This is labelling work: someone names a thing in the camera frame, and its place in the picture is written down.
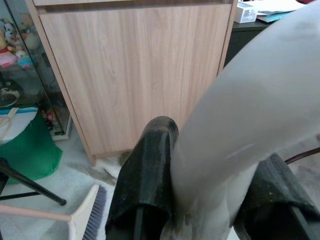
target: wooden cabinet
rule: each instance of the wooden cabinet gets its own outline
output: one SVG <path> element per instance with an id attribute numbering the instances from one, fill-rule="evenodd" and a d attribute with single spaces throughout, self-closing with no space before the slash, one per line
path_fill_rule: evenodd
<path id="1" fill-rule="evenodd" d="M 217 76 L 232 9 L 94 4 L 38 11 L 29 3 L 92 159 L 132 149 L 154 117 L 183 126 Z"/>

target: black chair leg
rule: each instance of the black chair leg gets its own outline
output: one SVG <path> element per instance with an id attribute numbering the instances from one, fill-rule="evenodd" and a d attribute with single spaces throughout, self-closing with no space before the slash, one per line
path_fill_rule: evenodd
<path id="1" fill-rule="evenodd" d="M 64 206 L 67 203 L 65 199 L 55 195 L 53 192 L 47 190 L 46 188 L 42 187 L 41 185 L 37 184 L 36 182 L 32 181 L 31 179 L 27 178 L 26 176 L 11 168 L 7 160 L 2 157 L 0 157 L 0 172 L 7 175 L 10 178 L 17 180 L 18 182 L 36 191 L 37 193 L 44 195 L 47 198 L 59 203 L 61 206 Z"/>

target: white tiled floor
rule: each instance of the white tiled floor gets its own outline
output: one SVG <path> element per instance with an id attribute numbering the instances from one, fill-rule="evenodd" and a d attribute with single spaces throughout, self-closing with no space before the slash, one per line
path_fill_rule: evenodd
<path id="1" fill-rule="evenodd" d="M 2 201 L 16 207 L 45 210 L 54 213 L 71 214 L 81 204 L 86 197 L 89 189 L 94 183 L 98 183 L 107 190 L 106 208 L 103 214 L 103 222 L 107 221 L 109 207 L 111 204 L 114 186 L 103 181 L 97 180 L 86 175 L 72 166 L 74 164 L 82 165 L 84 168 L 90 166 L 89 160 L 84 151 L 79 135 L 75 129 L 72 130 L 69 140 L 56 142 L 58 147 L 63 150 L 62 159 L 59 168 L 52 175 L 37 180 L 36 182 L 67 200 L 65 206 L 44 197 L 31 196 L 13 200 Z M 7 185 L 2 193 L 3 196 L 30 192 L 30 190 L 21 185 Z M 98 240 L 105 240 L 104 225 L 100 228 Z M 4 240 L 67 240 L 68 225 L 64 222 L 55 222 L 51 220 L 35 219 L 19 216 L 0 216 L 0 229 Z"/>
<path id="2" fill-rule="evenodd" d="M 55 213 L 71 214 L 81 204 L 94 183 L 104 186 L 107 190 L 107 201 L 103 214 L 103 223 L 99 230 L 98 240 L 105 240 L 104 225 L 107 221 L 114 186 L 97 180 L 77 170 L 89 169 L 90 163 L 84 151 L 79 135 L 72 130 L 69 140 L 56 143 L 62 150 L 63 155 L 58 170 L 51 176 L 40 179 L 37 183 L 67 200 L 66 206 L 60 206 L 44 196 L 32 196 L 14 200 L 2 201 L 17 207 L 33 208 L 37 210 L 51 211 Z M 285 160 L 295 154 L 301 153 L 319 146 L 315 137 L 305 140 L 303 143 L 283 149 L 279 155 Z M 320 208 L 320 154 L 302 159 L 290 165 L 302 186 L 311 199 Z M 3 195 L 29 192 L 21 184 L 8 185 Z M 68 227 L 63 222 L 34 219 L 29 217 L 0 215 L 0 229 L 4 240 L 67 240 Z M 238 240 L 232 230 L 228 240 Z"/>

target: broom handle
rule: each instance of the broom handle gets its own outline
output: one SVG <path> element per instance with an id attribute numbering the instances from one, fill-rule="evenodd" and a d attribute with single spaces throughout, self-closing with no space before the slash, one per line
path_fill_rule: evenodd
<path id="1" fill-rule="evenodd" d="M 0 214 L 16 215 L 22 217 L 33 217 L 38 219 L 49 219 L 63 222 L 70 222 L 72 217 L 70 215 L 51 213 L 47 211 L 38 211 L 29 208 L 22 208 L 16 206 L 7 206 L 0 204 Z"/>

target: white container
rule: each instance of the white container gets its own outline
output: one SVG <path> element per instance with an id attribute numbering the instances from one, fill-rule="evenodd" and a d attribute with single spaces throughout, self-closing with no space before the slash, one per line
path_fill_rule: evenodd
<path id="1" fill-rule="evenodd" d="M 251 23 L 256 21 L 258 10 L 250 4 L 238 2 L 235 11 L 234 21 L 239 24 Z"/>

